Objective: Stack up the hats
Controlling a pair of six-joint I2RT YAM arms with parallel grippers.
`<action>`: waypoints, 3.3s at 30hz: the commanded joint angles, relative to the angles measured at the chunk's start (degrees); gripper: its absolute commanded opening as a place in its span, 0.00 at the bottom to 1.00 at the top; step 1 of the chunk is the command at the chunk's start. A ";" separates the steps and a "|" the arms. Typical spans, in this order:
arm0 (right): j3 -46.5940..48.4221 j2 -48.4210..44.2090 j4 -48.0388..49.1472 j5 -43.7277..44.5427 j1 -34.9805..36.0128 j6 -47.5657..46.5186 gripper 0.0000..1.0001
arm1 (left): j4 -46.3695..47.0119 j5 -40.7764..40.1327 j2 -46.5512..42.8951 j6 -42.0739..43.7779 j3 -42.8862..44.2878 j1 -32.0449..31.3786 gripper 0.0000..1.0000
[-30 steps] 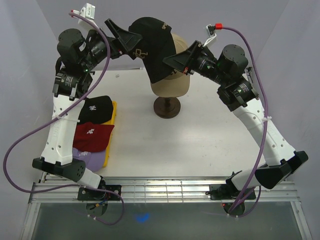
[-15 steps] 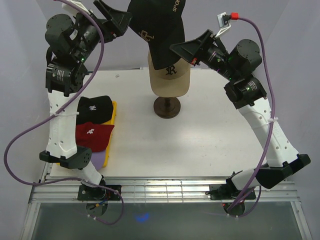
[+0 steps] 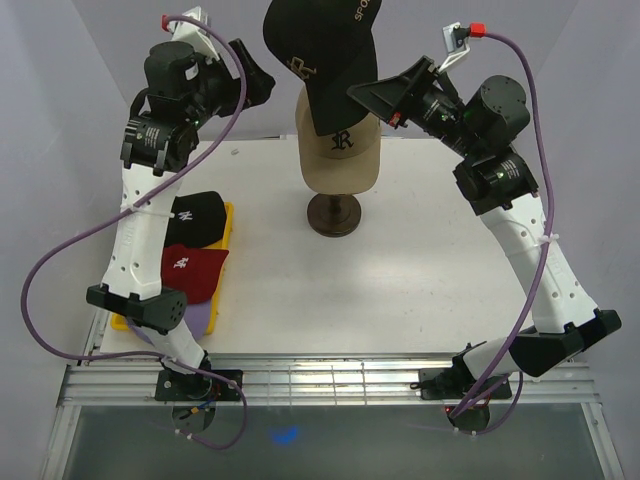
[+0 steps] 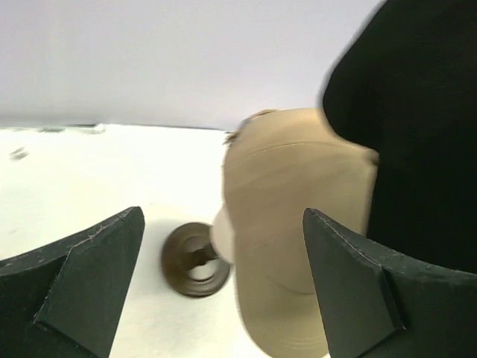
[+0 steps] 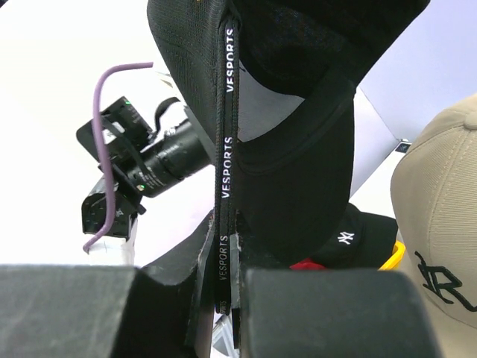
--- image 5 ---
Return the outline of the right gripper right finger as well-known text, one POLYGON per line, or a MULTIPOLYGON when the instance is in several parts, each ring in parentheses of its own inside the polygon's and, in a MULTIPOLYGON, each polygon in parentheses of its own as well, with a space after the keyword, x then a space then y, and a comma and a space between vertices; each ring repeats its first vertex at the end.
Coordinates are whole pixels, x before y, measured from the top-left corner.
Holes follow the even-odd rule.
POLYGON ((233 343, 242 357, 440 357, 411 281, 379 268, 295 271, 330 239, 306 236, 307 253, 277 260, 238 218, 238 299, 233 343))

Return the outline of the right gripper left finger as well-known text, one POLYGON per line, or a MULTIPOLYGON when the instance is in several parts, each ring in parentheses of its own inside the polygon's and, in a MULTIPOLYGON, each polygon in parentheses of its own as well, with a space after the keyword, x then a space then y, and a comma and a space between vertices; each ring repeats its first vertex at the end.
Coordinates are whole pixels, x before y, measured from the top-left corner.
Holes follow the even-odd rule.
POLYGON ((208 357, 212 216, 144 268, 1 267, 3 357, 208 357))

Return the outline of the black cap gold R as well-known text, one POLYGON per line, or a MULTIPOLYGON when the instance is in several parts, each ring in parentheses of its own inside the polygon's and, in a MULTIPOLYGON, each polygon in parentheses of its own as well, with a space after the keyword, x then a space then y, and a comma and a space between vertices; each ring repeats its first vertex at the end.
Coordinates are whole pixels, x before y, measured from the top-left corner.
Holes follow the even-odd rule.
POLYGON ((426 1, 150 1, 148 24, 215 149, 215 308, 230 239, 283 266, 333 236, 350 197, 356 88, 426 1))

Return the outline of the beige cap black R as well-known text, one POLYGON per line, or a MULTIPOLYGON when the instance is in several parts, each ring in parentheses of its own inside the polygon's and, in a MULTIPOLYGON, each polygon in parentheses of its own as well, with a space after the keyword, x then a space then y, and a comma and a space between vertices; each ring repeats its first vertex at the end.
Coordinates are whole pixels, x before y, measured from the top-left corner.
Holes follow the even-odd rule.
POLYGON ((391 178, 399 267, 445 357, 476 356, 476 95, 441 111, 391 178))

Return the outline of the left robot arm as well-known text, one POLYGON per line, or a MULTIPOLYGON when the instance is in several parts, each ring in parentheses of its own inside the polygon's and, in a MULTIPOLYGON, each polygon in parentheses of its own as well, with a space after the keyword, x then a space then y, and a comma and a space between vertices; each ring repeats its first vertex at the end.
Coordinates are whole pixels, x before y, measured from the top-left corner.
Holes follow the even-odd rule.
POLYGON ((155 198, 212 163, 191 110, 170 97, 159 103, 151 127, 125 97, 101 112, 113 173, 115 215, 106 235, 129 241, 143 198, 155 198))

